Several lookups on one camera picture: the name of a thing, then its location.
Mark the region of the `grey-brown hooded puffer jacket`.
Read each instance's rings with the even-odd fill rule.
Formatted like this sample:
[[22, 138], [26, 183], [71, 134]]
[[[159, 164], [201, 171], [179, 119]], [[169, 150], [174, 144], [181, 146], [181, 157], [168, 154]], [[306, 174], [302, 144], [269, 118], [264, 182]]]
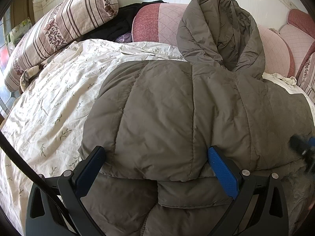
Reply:
[[125, 62], [103, 82], [79, 149], [106, 151], [83, 200], [90, 215], [106, 235], [207, 235], [231, 202], [208, 163], [217, 146], [242, 169], [279, 175], [294, 233], [314, 191], [288, 145], [314, 133], [305, 96], [263, 78], [259, 30], [236, 0], [192, 0], [177, 46], [181, 61]]

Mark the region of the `white floral bed sheet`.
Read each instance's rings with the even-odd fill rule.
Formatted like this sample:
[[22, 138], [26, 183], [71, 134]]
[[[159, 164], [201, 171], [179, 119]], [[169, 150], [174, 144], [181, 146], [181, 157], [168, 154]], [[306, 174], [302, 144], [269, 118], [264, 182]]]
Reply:
[[[84, 159], [79, 152], [84, 123], [106, 77], [131, 61], [183, 60], [178, 47], [152, 42], [74, 42], [40, 73], [10, 111], [2, 133], [37, 172], [57, 176]], [[305, 94], [275, 76], [263, 78], [290, 94]], [[314, 105], [308, 101], [312, 117]]]

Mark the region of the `stained glass window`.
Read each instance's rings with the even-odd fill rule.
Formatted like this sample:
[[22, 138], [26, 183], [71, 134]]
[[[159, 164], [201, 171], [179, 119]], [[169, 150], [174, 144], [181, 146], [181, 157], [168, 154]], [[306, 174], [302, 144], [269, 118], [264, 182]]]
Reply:
[[12, 108], [12, 105], [17, 98], [17, 92], [10, 92], [4, 83], [4, 73], [7, 67], [7, 62], [10, 57], [8, 51], [8, 34], [11, 31], [11, 15], [10, 8], [4, 13], [1, 18], [1, 116], [6, 117]]

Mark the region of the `floral box by window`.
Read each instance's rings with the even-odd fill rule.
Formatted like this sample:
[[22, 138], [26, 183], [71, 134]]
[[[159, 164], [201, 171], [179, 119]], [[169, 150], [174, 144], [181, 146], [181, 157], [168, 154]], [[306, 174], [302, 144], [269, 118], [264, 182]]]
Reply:
[[17, 46], [23, 36], [32, 28], [32, 22], [30, 18], [23, 20], [17, 26], [15, 26], [9, 33], [10, 42]]

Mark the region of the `pink padded headboard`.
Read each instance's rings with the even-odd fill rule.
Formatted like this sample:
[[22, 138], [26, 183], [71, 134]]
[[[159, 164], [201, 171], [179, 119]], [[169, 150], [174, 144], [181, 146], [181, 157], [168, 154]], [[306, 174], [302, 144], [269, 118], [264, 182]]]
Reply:
[[[156, 3], [142, 7], [132, 23], [133, 41], [153, 41], [176, 45], [179, 22], [185, 4]], [[298, 9], [288, 13], [287, 23], [277, 31], [259, 26], [263, 42], [266, 72], [294, 76], [297, 80], [314, 53], [314, 21]]]

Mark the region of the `striped floral bolster pillow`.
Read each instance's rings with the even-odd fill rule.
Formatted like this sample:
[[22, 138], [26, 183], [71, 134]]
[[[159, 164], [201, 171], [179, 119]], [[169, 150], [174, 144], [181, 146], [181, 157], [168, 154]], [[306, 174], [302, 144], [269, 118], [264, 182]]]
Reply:
[[21, 38], [4, 71], [9, 92], [19, 89], [23, 72], [43, 62], [84, 34], [112, 20], [118, 0], [64, 0], [47, 12]]

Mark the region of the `purple cloth item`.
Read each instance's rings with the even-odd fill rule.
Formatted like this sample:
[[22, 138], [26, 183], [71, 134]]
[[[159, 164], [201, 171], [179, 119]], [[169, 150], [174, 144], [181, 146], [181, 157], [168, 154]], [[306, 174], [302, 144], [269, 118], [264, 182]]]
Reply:
[[118, 38], [116, 38], [114, 40], [114, 42], [116, 42], [116, 43], [131, 43], [131, 42], [133, 42], [131, 32], [127, 32], [127, 33], [119, 36]]

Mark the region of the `black garment by headboard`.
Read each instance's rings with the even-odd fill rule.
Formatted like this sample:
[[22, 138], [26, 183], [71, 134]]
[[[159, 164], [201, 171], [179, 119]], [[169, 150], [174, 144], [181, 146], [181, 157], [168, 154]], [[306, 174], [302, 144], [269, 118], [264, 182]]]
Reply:
[[80, 36], [76, 41], [79, 42], [88, 39], [115, 41], [121, 35], [131, 32], [133, 20], [142, 7], [155, 3], [164, 3], [164, 1], [157, 0], [152, 2], [133, 3], [119, 7], [118, 14], [113, 19], [92, 31], [87, 32], [83, 36]]

